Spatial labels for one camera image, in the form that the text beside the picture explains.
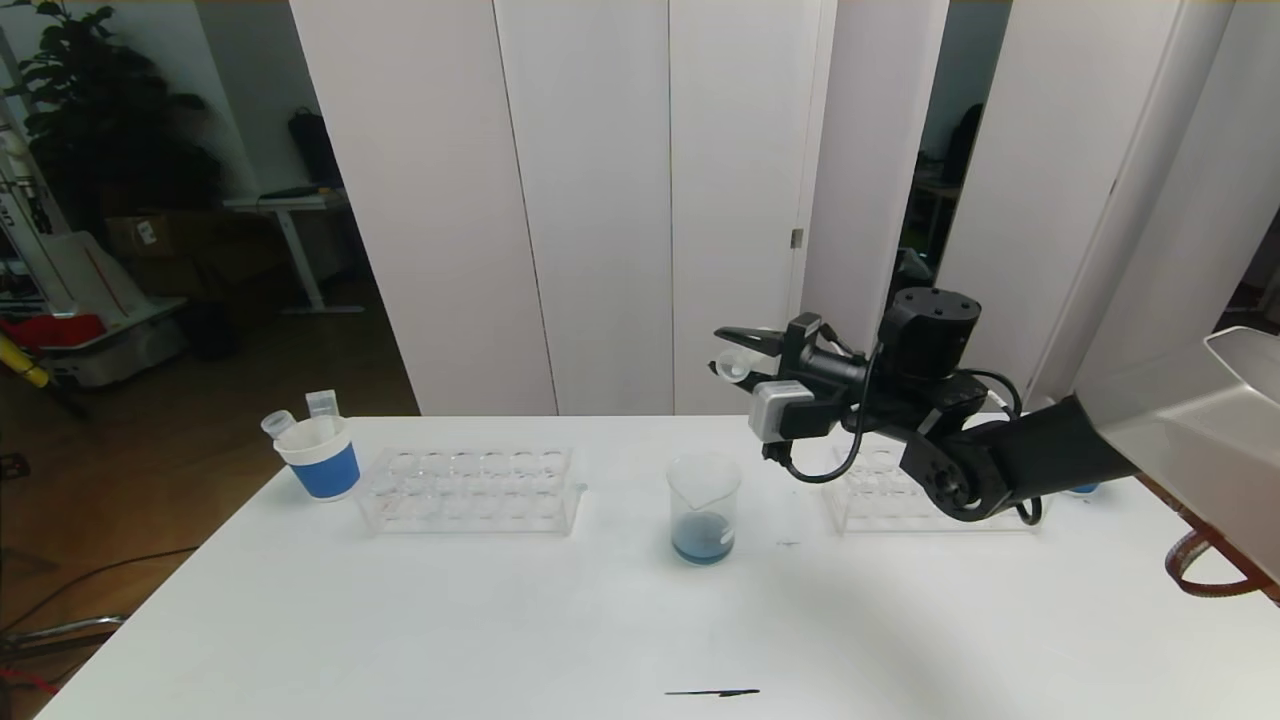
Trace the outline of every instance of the beaker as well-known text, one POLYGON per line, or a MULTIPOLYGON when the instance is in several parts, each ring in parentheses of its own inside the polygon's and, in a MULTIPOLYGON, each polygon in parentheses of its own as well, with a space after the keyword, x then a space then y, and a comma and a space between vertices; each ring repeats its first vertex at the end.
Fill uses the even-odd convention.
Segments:
POLYGON ((733 550, 742 474, 723 455, 682 455, 667 465, 671 544, 689 562, 713 565, 733 550))

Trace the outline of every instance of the red object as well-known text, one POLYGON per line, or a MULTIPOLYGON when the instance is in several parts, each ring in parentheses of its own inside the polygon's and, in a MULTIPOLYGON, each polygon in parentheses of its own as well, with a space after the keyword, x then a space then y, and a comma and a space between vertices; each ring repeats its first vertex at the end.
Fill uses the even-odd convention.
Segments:
POLYGON ((18 324, 0 320, 0 329, 23 347, 73 347, 106 333, 106 327, 97 315, 36 315, 18 324))
POLYGON ((5 678, 18 678, 19 680, 27 680, 28 683, 36 685, 37 688, 45 691, 49 694, 58 694, 58 688, 49 684, 47 680, 45 680, 40 675, 36 675, 35 673, 26 673, 23 670, 0 669, 0 675, 4 675, 5 678))

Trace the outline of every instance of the wooden floor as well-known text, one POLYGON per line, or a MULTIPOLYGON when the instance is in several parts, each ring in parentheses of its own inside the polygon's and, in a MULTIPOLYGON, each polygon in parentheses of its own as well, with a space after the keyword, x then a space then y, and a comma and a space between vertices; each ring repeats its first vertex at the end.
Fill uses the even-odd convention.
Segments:
MULTIPOLYGON (((335 388, 344 415, 417 414, 376 292, 342 295, 369 310, 284 315, 246 337, 236 357, 180 357, 82 395, 88 423, 12 374, 0 377, 0 450, 24 454, 32 468, 29 478, 0 486, 0 544, 12 551, 0 578, 0 625, 81 573, 204 542, 280 469, 259 421, 282 407, 303 416, 303 393, 335 388)), ((129 612, 183 560, 97 575, 20 628, 129 612)), ((87 655, 17 667, 54 678, 87 655)), ((33 716, 46 697, 15 689, 15 717, 33 716)))

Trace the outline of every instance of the paper cup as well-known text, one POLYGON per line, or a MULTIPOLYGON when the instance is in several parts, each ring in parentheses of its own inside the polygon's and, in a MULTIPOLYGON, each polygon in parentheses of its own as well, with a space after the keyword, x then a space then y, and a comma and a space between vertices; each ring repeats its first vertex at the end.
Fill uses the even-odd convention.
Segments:
POLYGON ((342 418, 302 420, 275 441, 275 451, 315 500, 342 500, 360 479, 351 432, 342 418))

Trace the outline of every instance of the blue liquid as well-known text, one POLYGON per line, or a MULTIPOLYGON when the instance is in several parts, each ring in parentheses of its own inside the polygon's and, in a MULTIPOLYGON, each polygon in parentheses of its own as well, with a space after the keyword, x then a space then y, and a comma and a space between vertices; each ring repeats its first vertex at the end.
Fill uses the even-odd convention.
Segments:
POLYGON ((676 520, 671 544, 676 555, 695 565, 714 565, 733 550, 730 524, 717 512, 686 512, 676 520))

